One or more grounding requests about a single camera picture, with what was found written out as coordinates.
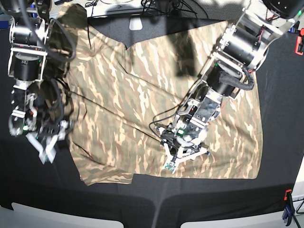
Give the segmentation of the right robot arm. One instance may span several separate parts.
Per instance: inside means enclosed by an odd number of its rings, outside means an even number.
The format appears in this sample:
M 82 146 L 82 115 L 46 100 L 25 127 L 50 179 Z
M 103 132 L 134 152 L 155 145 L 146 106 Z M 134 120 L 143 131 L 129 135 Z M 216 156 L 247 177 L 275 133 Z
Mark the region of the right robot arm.
M 9 133 L 43 146 L 65 139 L 71 130 L 65 107 L 70 101 L 62 77 L 76 56 L 76 44 L 64 26 L 49 15 L 48 0 L 3 0 L 12 17 L 8 76 L 11 92 Z

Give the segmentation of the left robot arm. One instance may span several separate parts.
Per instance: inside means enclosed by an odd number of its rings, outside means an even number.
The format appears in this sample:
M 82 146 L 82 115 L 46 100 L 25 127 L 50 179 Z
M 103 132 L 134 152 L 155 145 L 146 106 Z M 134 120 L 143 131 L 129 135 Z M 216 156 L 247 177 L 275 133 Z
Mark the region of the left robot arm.
M 155 121 L 153 132 L 168 155 L 182 158 L 207 152 L 202 145 L 207 127 L 219 115 L 223 98 L 232 97 L 234 89 L 253 88 L 250 73 L 260 68 L 271 43 L 294 26 L 304 12 L 301 0 L 265 0 L 264 5 L 285 23 L 274 26 L 269 19 L 244 8 L 238 21 L 228 25 L 217 42 L 206 70 L 172 115 L 172 123 L 163 127 Z

